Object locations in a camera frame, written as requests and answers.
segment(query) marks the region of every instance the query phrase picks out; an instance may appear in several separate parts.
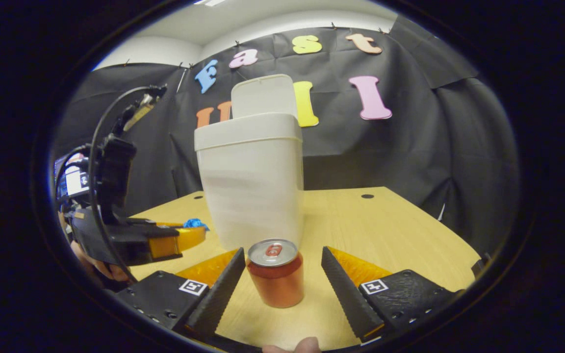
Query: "red soda can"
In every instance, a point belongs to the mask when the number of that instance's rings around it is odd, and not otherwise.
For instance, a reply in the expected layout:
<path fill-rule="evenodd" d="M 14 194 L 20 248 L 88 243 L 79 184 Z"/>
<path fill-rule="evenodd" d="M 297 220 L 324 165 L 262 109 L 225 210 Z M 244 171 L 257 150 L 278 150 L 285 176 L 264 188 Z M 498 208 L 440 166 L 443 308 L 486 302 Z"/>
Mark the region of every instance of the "red soda can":
<path fill-rule="evenodd" d="M 305 296 L 302 254 L 285 239 L 259 241 L 247 251 L 247 270 L 263 302 L 274 308 L 300 303 Z"/>

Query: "table surface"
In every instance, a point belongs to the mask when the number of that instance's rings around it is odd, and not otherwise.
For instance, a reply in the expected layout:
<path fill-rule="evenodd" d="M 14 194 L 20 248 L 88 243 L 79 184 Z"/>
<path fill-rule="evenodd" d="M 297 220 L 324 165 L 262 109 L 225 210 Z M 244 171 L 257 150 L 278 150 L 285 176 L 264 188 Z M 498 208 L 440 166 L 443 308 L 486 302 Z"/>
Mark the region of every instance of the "table surface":
<path fill-rule="evenodd" d="M 362 198 L 363 194 L 374 197 Z M 203 243 L 184 251 L 180 259 L 132 266 L 135 277 L 142 279 L 157 270 L 176 273 L 226 252 L 203 196 L 204 192 L 195 192 L 135 215 L 171 223 L 199 218 L 211 229 Z M 385 187 L 305 191 L 304 213 L 300 252 L 305 259 L 305 298 L 291 308 L 266 306 L 246 270 L 219 323 L 219 335 L 289 350 L 309 336 L 318 338 L 322 350 L 358 345 L 321 268 L 323 246 L 393 273 L 413 270 L 450 291 L 474 281 L 471 266 L 479 255 L 437 219 Z"/>

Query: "finger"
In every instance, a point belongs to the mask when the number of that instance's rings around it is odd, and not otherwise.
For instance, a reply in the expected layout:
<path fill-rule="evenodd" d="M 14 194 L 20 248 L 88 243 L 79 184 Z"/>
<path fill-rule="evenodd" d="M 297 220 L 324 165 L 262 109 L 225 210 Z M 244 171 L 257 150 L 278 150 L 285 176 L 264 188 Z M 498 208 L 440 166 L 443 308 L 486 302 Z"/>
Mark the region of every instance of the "finger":
<path fill-rule="evenodd" d="M 294 353 L 321 353 L 317 337 L 307 337 L 301 340 Z"/>
<path fill-rule="evenodd" d="M 128 280 L 128 275 L 116 264 L 110 264 L 110 272 L 112 272 L 112 276 L 119 282 Z"/>
<path fill-rule="evenodd" d="M 95 266 L 95 268 L 97 268 L 97 270 L 99 270 L 102 273 L 102 275 L 108 277 L 109 279 L 114 279 L 114 277 L 112 276 L 112 273 L 110 273 L 110 271 L 108 271 L 108 269 L 106 268 L 106 265 L 103 264 L 103 262 L 92 259 L 92 263 L 93 263 L 93 266 Z"/>
<path fill-rule="evenodd" d="M 291 352 L 285 351 L 284 349 L 276 346 L 263 346 L 263 353 L 291 353 Z"/>

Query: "human hand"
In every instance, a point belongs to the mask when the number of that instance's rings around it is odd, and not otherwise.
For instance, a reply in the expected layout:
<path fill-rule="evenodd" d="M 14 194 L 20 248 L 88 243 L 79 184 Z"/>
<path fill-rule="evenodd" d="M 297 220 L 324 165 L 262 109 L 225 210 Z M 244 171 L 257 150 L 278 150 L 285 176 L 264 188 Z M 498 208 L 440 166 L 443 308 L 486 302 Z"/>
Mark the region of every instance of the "human hand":
<path fill-rule="evenodd" d="M 293 352 L 276 346 L 263 346 L 263 353 L 321 353 L 317 337 L 307 337 L 296 346 Z"/>
<path fill-rule="evenodd" d="M 109 279 L 114 279 L 119 282 L 128 280 L 128 275 L 126 275 L 119 266 L 116 264 L 108 264 L 108 267 L 106 267 L 102 261 L 89 257 L 76 241 L 71 242 L 71 250 L 74 252 L 78 260 L 80 260 L 83 267 L 91 277 L 95 276 L 95 272 L 93 271 L 93 267 L 95 267 L 102 273 L 102 275 Z"/>

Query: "computer monitor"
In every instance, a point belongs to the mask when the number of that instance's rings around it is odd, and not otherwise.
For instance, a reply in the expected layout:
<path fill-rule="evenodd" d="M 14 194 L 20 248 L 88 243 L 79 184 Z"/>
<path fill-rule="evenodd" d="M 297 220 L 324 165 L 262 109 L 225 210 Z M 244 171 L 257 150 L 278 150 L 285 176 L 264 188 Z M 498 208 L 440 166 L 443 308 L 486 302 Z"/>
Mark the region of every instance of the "computer monitor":
<path fill-rule="evenodd" d="M 56 200 L 58 202 L 67 201 L 74 197 L 88 194 L 88 173 L 80 170 L 79 167 L 67 167 L 68 164 L 74 161 L 88 158 L 81 153 L 74 154 L 67 161 L 65 161 L 65 158 L 66 156 L 60 157 L 54 163 L 54 179 L 56 178 L 62 163 L 66 163 L 65 172 L 60 177 L 60 180 L 56 180 Z"/>

